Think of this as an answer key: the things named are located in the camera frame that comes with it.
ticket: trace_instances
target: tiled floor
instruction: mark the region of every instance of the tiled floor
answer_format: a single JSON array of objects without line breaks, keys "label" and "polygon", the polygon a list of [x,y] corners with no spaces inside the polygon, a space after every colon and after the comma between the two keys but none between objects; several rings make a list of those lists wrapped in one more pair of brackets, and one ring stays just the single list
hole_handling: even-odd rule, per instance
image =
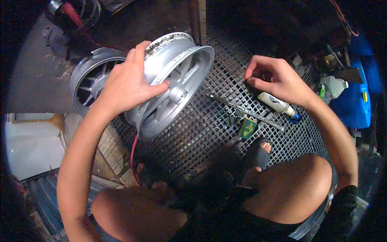
[{"label": "tiled floor", "polygon": [[120,174],[124,168],[124,154],[128,151],[122,147],[118,134],[110,125],[106,127],[102,134],[98,150],[99,154],[96,155],[96,159],[101,156],[115,175]]},{"label": "tiled floor", "polygon": [[[65,140],[68,144],[75,133],[82,117],[77,114],[68,114],[65,119]],[[127,163],[129,151],[120,141],[116,130],[109,124],[104,130],[98,144],[94,159],[93,174],[108,180],[121,182],[126,187],[135,185],[132,171]]]}]

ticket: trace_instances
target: blue cap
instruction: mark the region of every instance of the blue cap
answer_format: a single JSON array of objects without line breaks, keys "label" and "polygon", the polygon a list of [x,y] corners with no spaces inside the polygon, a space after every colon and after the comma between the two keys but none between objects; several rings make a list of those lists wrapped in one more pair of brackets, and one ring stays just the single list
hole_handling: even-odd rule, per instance
[{"label": "blue cap", "polygon": [[293,124],[298,124],[300,120],[302,119],[302,116],[298,113],[295,113],[292,117],[289,117],[288,120]]}]

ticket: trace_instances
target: hand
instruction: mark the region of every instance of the hand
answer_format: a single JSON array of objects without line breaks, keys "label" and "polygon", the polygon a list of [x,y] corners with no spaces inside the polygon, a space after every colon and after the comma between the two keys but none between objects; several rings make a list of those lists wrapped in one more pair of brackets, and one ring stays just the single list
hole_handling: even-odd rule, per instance
[{"label": "hand", "polygon": [[127,111],[168,90],[169,81],[150,86],[144,78],[145,48],[150,41],[143,41],[131,49],[126,61],[114,66],[101,95],[96,101],[104,103],[115,115]]},{"label": "hand", "polygon": [[316,96],[283,59],[254,55],[246,68],[245,79],[259,90],[304,108],[309,105],[311,98]]}]

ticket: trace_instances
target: green sponge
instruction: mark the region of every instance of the green sponge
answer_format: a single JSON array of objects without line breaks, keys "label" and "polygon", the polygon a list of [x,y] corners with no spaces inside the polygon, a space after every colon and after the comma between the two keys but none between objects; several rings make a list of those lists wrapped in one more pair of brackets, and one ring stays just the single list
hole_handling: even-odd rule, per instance
[{"label": "green sponge", "polygon": [[251,135],[253,135],[256,126],[256,122],[246,118],[239,130],[238,136],[242,139],[250,138]]}]

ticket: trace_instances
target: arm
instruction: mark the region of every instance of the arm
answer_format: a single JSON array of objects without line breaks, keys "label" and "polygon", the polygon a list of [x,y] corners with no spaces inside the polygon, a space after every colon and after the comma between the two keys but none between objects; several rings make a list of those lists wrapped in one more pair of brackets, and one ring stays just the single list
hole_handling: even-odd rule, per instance
[{"label": "arm", "polygon": [[118,114],[168,89],[168,82],[149,86],[144,79],[144,41],[115,65],[101,95],[91,105],[72,138],[59,169],[59,212],[70,241],[96,241],[98,234],[86,213],[92,161],[102,132]]},{"label": "arm", "polygon": [[[263,73],[271,82],[259,78]],[[337,190],[348,185],[358,186],[358,155],[350,134],[337,115],[285,60],[255,55],[246,69],[245,79],[257,89],[303,107],[317,124],[330,159],[336,167],[339,176]]]}]

